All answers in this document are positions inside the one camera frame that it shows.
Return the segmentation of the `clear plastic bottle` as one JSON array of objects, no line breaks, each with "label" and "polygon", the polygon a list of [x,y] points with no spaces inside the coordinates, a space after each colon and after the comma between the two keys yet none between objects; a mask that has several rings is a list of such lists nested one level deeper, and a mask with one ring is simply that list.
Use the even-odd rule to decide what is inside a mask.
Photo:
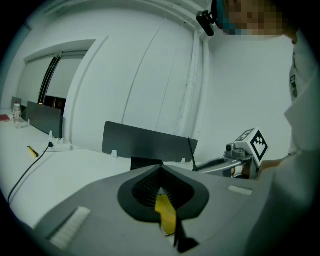
[{"label": "clear plastic bottle", "polygon": [[22,117],[22,110],[21,110],[21,104],[18,103],[17,101],[14,102],[12,113],[13,113],[14,123],[15,124],[19,123]]}]

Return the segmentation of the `window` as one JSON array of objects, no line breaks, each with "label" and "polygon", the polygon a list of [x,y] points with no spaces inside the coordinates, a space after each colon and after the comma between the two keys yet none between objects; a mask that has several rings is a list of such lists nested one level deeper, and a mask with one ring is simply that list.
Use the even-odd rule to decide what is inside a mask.
[{"label": "window", "polygon": [[56,108],[64,105],[76,72],[94,44],[94,39],[69,41],[49,46],[24,59],[17,97],[27,102]]}]

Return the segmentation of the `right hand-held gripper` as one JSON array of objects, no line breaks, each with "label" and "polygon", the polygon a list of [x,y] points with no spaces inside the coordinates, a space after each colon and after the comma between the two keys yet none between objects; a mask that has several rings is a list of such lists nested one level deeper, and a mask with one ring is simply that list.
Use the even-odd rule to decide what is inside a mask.
[{"label": "right hand-held gripper", "polygon": [[250,167],[250,180],[260,174],[263,157],[268,145],[258,127],[244,131],[233,143],[226,145],[223,157],[208,160],[197,166],[197,172],[219,177],[231,177],[235,168],[233,160],[240,161],[239,166]]}]

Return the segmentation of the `yellow tray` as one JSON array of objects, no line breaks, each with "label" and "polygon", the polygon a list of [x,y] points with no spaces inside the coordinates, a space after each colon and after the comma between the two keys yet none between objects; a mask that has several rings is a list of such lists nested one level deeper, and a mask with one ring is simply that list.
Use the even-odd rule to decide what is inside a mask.
[{"label": "yellow tray", "polygon": [[156,198],[155,211],[160,214],[161,228],[166,235],[174,235],[177,225],[176,210],[165,194],[159,194]]}]

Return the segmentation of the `white power strip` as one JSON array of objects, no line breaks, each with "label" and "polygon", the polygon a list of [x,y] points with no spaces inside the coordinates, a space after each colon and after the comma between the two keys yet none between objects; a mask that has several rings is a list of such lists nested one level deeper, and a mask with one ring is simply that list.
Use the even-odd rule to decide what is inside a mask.
[{"label": "white power strip", "polygon": [[49,140],[48,152],[70,152],[72,144],[66,142],[64,138],[51,138]]}]

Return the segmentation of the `white wall pipe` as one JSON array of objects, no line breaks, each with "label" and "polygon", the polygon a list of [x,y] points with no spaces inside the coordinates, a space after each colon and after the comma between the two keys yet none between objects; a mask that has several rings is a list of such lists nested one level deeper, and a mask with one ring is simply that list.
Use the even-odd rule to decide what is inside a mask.
[{"label": "white wall pipe", "polygon": [[196,137],[202,119],[202,108],[209,81],[209,39],[203,29],[196,28],[193,36],[191,62],[185,93],[180,109],[176,134]]}]

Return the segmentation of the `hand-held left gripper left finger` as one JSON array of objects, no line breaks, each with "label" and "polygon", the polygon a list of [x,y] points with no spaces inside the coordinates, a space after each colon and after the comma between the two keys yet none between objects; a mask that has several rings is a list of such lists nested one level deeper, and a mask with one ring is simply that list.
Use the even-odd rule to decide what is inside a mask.
[{"label": "hand-held left gripper left finger", "polygon": [[52,208],[35,226],[38,236],[49,239],[78,207],[91,211],[66,250],[73,256],[177,256],[158,223],[140,222],[118,202],[120,186],[149,171],[144,167],[104,178],[83,187]]}]

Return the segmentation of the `person's right hand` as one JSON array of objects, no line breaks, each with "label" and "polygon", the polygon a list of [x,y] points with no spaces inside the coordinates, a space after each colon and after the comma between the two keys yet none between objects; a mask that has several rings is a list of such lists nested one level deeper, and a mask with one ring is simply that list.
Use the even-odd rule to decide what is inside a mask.
[{"label": "person's right hand", "polygon": [[231,177],[238,179],[250,178],[250,167],[247,165],[238,165],[231,169]]}]

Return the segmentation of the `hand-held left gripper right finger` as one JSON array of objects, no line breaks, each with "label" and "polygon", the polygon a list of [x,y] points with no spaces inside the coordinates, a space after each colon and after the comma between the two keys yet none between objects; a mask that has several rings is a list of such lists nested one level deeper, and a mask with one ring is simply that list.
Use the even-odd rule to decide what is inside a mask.
[{"label": "hand-held left gripper right finger", "polygon": [[245,203],[271,182],[272,172],[258,180],[209,175],[162,165],[159,186],[175,211],[174,245],[163,240],[160,256],[189,252],[240,217]]}]

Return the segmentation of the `long dark desk divider panel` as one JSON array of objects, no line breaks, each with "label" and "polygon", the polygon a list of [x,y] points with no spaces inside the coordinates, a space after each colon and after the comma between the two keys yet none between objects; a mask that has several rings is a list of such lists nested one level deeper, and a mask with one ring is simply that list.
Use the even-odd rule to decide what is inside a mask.
[{"label": "long dark desk divider panel", "polygon": [[148,129],[107,121],[104,125],[102,152],[114,151],[121,158],[145,158],[179,163],[192,161],[198,141]]}]

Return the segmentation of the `person's grey shirt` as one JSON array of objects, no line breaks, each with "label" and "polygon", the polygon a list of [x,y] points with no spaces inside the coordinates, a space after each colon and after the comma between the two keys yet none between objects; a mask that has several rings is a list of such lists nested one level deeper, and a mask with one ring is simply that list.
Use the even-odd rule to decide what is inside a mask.
[{"label": "person's grey shirt", "polygon": [[305,256],[320,237],[320,63],[298,30],[289,73],[288,156],[259,177],[265,203],[246,243],[247,256]]}]

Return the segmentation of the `small dark desk divider panel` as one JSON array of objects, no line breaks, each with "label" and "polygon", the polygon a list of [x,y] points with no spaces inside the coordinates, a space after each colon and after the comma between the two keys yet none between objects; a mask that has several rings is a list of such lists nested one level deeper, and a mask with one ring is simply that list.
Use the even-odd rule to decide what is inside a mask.
[{"label": "small dark desk divider panel", "polygon": [[21,104],[22,103],[22,99],[18,98],[18,97],[12,97],[11,98],[11,110],[14,110],[15,104]]}]

